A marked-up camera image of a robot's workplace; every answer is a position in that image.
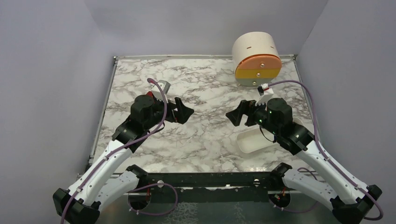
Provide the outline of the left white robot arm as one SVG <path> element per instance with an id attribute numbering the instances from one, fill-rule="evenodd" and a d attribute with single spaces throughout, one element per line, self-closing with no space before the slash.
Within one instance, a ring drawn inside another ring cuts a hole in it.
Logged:
<path id="1" fill-rule="evenodd" d="M 139 95 L 98 160 L 68 189 L 59 188 L 53 194 L 61 223 L 93 224 L 101 211 L 124 193 L 152 187 L 148 173 L 137 165 L 116 179 L 111 176 L 147 137 L 158 132 L 164 121 L 184 124 L 193 113 L 179 97 L 172 103 L 150 94 Z"/>

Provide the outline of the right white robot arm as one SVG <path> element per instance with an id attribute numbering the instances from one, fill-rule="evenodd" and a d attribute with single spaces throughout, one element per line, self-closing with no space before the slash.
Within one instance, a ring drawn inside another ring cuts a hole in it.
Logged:
<path id="1" fill-rule="evenodd" d="M 234 126 L 240 125 L 243 115 L 247 115 L 246 126 L 258 125 L 273 134 L 282 148 L 324 179 L 324 182 L 316 181 L 281 163 L 271 172 L 272 188 L 300 191 L 326 206 L 342 224 L 359 224 L 368 219 L 367 214 L 377 204 L 382 190 L 362 182 L 331 157 L 313 133 L 293 120 L 292 108 L 284 99 L 272 98 L 263 105 L 242 100 L 236 109 L 226 113 Z"/>

